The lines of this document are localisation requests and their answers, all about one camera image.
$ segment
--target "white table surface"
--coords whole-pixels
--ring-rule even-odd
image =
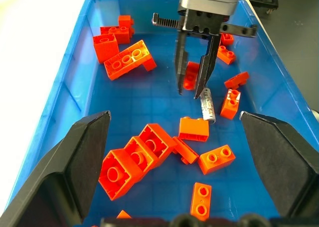
[[[0,215],[84,0],[0,0]]]

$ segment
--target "blue plastic bin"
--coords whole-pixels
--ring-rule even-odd
[[[124,147],[147,123],[159,123],[176,136],[181,117],[202,117],[200,101],[193,99],[193,92],[185,90],[182,96],[177,93],[173,64],[176,30],[151,23],[153,12],[177,19],[177,6],[178,0],[85,0],[11,199],[44,154],[85,115],[111,111],[106,153]],[[133,17],[136,34],[132,44],[143,39],[158,66],[150,72],[139,67],[110,81],[104,66],[97,62],[92,36],[99,34],[100,26],[117,25],[120,14]],[[249,26],[258,21],[241,0],[230,23]],[[248,212],[267,218],[278,215],[254,167],[238,115],[245,110],[284,120],[316,150],[319,125],[261,27],[256,38],[235,37],[231,49],[237,55],[236,62],[228,66],[217,60],[208,82],[217,114],[216,123],[210,126],[209,140],[187,143],[198,154],[228,144],[236,160],[229,167],[204,176],[197,164],[185,165],[180,156],[171,154],[162,166],[112,202],[98,184],[83,226],[98,225],[102,217],[114,217],[123,209],[133,217],[166,220],[189,213],[195,182],[213,188],[211,217],[236,220]],[[199,62],[206,41],[189,38],[187,50],[189,60]],[[218,113],[227,91],[223,82],[243,71],[249,72],[250,79],[239,88],[239,112],[234,120],[222,118]]]

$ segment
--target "small metal cylinder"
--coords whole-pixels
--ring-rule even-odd
[[[203,113],[203,119],[207,120],[209,124],[216,122],[215,110],[213,99],[211,97],[211,92],[209,88],[204,88],[203,92],[200,94],[201,110]]]

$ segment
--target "silver battery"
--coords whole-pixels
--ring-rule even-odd
[[[213,99],[209,88],[204,88],[200,94],[200,104],[203,113],[203,119],[208,120],[210,124],[216,122]]]

